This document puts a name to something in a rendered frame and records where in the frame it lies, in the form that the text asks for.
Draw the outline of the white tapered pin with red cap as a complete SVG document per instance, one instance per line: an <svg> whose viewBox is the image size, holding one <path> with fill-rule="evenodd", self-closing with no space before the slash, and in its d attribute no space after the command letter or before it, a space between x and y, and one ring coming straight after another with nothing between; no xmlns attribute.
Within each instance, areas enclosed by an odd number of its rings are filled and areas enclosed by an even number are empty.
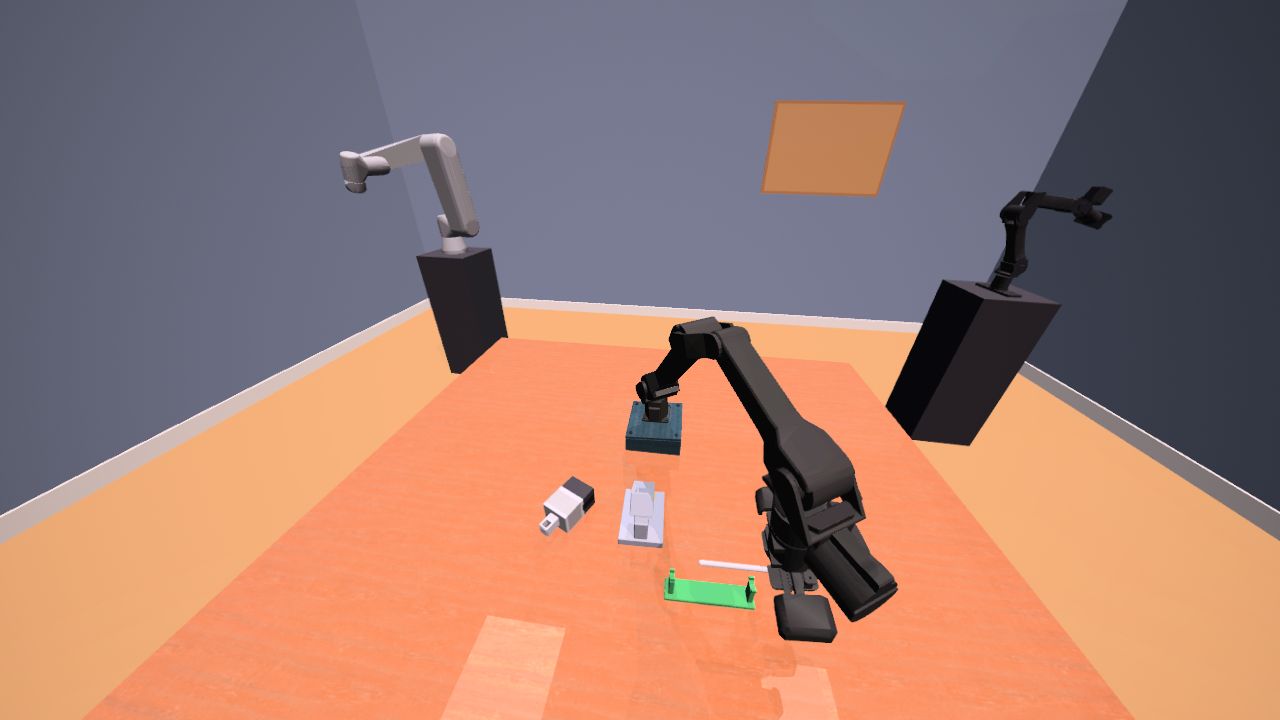
<svg viewBox="0 0 1280 720"><path fill-rule="evenodd" d="M730 569L739 569L739 570L748 570L748 571L764 571L764 573L768 573L767 566L759 566L759 565L751 565L751 564L742 564L742 562L716 562L716 561L700 560L699 565L704 566L704 568L730 568Z"/></svg>

